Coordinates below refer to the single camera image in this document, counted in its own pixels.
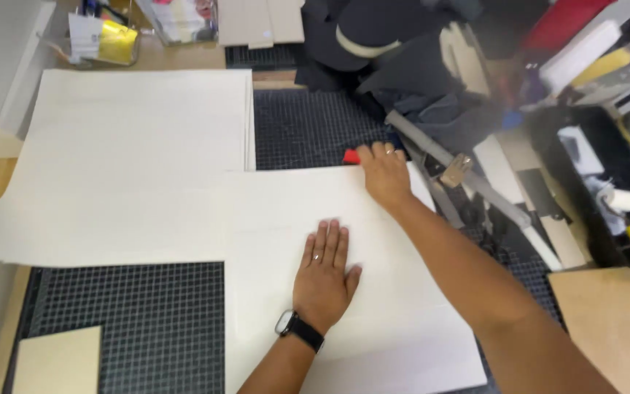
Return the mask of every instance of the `white foam block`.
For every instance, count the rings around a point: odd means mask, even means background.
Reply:
[[[409,169],[413,192],[432,208],[423,179]],[[225,188],[234,214],[225,261],[226,393],[239,389],[275,340],[307,234],[334,217],[350,229],[349,264],[361,264],[363,275],[302,392],[431,393],[485,383],[473,333],[404,231],[367,194],[360,167],[231,174]]]
[[[45,71],[0,200],[0,260],[223,260],[218,189],[247,165],[249,82],[244,71]]]

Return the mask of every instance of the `left hand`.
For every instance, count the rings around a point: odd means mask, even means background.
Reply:
[[[335,219],[321,221],[310,234],[293,285],[293,310],[325,335],[345,314],[361,277],[361,267],[345,273],[349,230]]]

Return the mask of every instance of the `red object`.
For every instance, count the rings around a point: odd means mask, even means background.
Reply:
[[[557,53],[602,10],[616,0],[558,0],[521,45]]]
[[[361,159],[354,149],[346,149],[345,158],[342,159],[342,162],[346,164],[361,164]]]

